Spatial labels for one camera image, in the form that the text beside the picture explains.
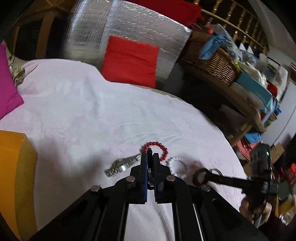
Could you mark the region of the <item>person right hand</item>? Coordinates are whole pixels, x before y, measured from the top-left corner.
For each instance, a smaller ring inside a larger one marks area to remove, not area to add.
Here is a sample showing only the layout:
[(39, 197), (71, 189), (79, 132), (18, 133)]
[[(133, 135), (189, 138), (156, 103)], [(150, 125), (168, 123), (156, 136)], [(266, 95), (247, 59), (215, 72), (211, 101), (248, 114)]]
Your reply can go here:
[(254, 224), (254, 218), (256, 215), (262, 215), (260, 224), (264, 224), (268, 221), (270, 214), (272, 211), (272, 205), (270, 203), (266, 203), (264, 208), (258, 207), (254, 209), (254, 211), (249, 210), (249, 202), (246, 198), (241, 201), (239, 212), (252, 224)]

